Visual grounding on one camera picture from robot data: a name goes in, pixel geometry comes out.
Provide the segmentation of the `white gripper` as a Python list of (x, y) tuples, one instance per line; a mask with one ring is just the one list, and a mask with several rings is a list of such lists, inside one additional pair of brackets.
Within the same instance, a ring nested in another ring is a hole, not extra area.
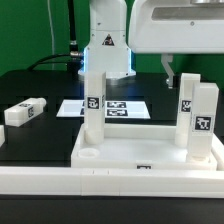
[(135, 0), (128, 45), (135, 53), (161, 53), (172, 88), (172, 54), (224, 53), (224, 0)]

